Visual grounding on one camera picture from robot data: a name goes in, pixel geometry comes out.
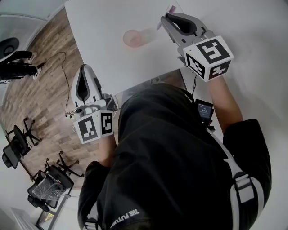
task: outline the table surface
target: table surface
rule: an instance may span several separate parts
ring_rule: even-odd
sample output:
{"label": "table surface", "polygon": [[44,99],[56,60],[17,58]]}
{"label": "table surface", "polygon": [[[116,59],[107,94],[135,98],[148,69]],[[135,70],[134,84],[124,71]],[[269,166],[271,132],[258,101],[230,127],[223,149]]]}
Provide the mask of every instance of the table surface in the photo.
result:
{"label": "table surface", "polygon": [[[90,65],[102,92],[115,95],[161,74],[179,69],[177,45],[160,17],[171,0],[70,0],[65,4],[75,41],[85,64]],[[128,30],[150,29],[156,38],[141,47],[123,43]]]}

